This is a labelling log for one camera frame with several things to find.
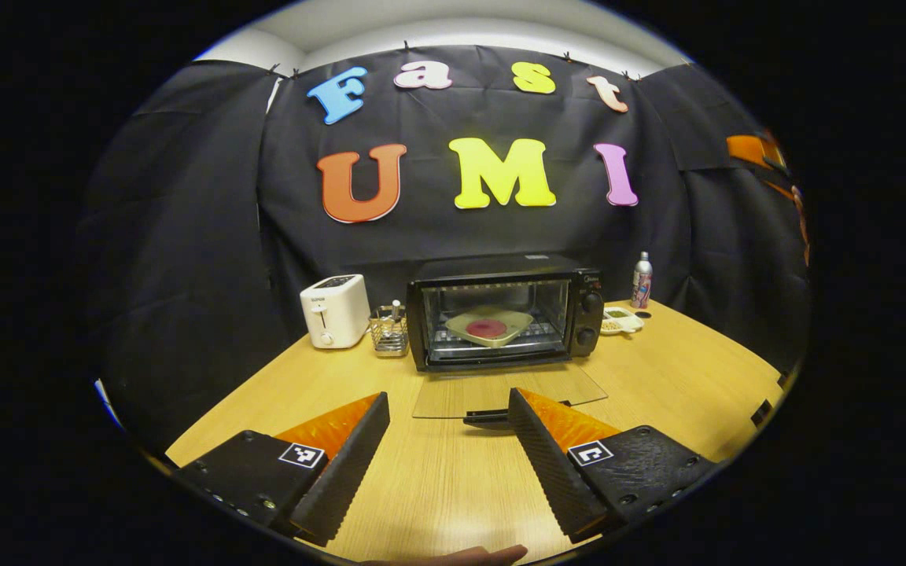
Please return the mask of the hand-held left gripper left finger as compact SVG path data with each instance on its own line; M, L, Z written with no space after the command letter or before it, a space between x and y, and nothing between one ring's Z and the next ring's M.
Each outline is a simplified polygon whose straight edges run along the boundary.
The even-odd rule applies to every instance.
M278 534L337 537L391 422L384 391L277 435L241 430L174 470L177 481Z

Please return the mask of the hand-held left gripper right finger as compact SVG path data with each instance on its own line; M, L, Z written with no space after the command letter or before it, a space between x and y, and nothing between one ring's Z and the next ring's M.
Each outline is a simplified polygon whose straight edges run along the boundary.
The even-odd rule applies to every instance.
M573 543L657 516L719 468L654 427L620 430L525 389L510 390L508 422Z

